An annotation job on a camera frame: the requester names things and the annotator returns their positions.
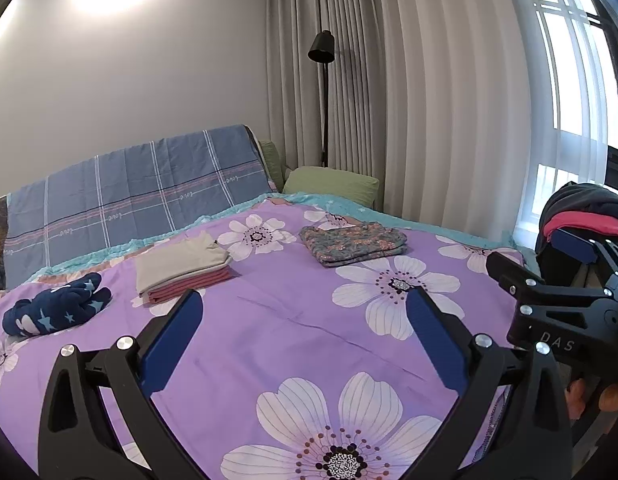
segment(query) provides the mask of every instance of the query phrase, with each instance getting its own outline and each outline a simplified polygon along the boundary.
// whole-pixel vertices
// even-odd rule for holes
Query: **light blue ruffled edge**
[[[192,227],[199,226],[201,224],[205,224],[207,222],[211,222],[212,220],[216,220],[218,218],[224,218],[226,216],[234,215],[237,213],[241,213],[243,211],[251,209],[256,204],[262,202],[267,198],[284,198],[288,202],[293,204],[302,204],[309,206],[317,206],[322,208],[330,213],[341,215],[341,216],[351,216],[353,218],[357,218],[362,222],[380,222],[380,224],[386,227],[397,227],[403,229],[413,229],[417,231],[426,231],[429,233],[433,233],[436,235],[444,236],[446,238],[451,238],[452,240],[456,240],[461,244],[470,245],[474,247],[480,247],[482,249],[495,249],[498,247],[511,247],[515,250],[518,250],[524,256],[525,263],[531,272],[535,274],[540,274],[539,268],[535,261],[535,253],[522,246],[518,246],[510,233],[504,233],[502,240],[499,242],[494,242],[491,240],[487,240],[485,238],[480,238],[477,236],[469,235],[467,233],[463,233],[460,231],[454,231],[452,229],[445,229],[442,227],[429,225],[429,224],[421,224],[419,222],[410,222],[408,220],[403,220],[401,218],[397,218],[395,216],[390,216],[384,213],[379,213],[374,211],[373,209],[369,209],[363,207],[351,200],[346,198],[342,198],[339,196],[333,195],[320,195],[320,194],[307,194],[307,193],[295,193],[292,195],[284,195],[280,193],[265,193],[260,195],[253,200],[249,200],[248,202],[243,202],[241,204],[237,204],[233,207],[225,209],[215,215],[211,216],[201,216],[191,225],[188,225],[185,228],[182,228],[178,231],[166,233],[159,236],[154,236],[151,238],[144,238],[142,240],[131,240],[128,243],[118,245],[116,247],[111,247],[108,249],[102,249],[96,251],[94,253],[85,254],[84,256],[79,256],[72,260],[68,260],[64,263],[58,264],[56,266],[44,267],[38,272],[36,272],[33,276],[31,276],[27,282],[31,282],[38,278],[39,276],[49,276],[54,274],[65,274],[68,272],[77,272],[78,270],[88,269],[89,267],[95,266],[97,264],[101,264],[102,262],[106,262],[107,260],[111,260],[113,258],[118,258],[120,256],[124,256],[125,254],[131,253],[133,251],[137,251],[143,247],[154,244],[160,240],[164,240],[165,238],[170,238],[174,235],[177,235],[181,232],[184,232]]]

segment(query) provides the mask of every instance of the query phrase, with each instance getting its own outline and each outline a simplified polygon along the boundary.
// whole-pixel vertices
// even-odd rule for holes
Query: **sheer white curtain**
[[[538,220],[563,184],[604,184],[618,144],[618,94],[591,0],[515,0],[532,96],[532,142],[514,237],[534,247]]]
[[[386,54],[384,210],[500,240],[530,146],[512,0],[380,0]]]

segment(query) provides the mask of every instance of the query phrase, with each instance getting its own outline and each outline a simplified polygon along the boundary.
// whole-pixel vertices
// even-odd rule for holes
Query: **floor lamp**
[[[329,63],[333,63],[336,40],[328,30],[319,32],[313,40],[309,51],[309,59],[322,64],[322,79],[324,82],[324,132],[322,134],[322,167],[329,164]]]

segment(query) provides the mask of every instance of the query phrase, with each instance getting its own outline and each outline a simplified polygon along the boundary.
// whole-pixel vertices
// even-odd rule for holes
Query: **green pillow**
[[[380,181],[372,176],[350,171],[303,166],[294,170],[284,184],[284,193],[319,193],[348,198],[366,207],[372,207]]]
[[[268,169],[271,180],[276,184],[278,191],[284,187],[284,175],[282,174],[282,164],[280,163],[280,155],[276,145],[270,140],[258,139],[262,156],[265,159],[265,165]]]

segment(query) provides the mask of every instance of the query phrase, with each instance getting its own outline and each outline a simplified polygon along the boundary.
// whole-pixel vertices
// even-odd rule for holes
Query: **gray curtain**
[[[378,178],[384,194],[384,63],[375,0],[267,0],[271,138],[289,167],[317,166],[322,148],[319,30],[336,39],[329,65],[329,166]]]
[[[336,38],[329,67],[329,165],[383,182],[386,101],[375,2],[327,0],[323,22]]]
[[[307,57],[319,30],[319,0],[266,0],[271,140],[293,169],[320,164],[320,72]]]

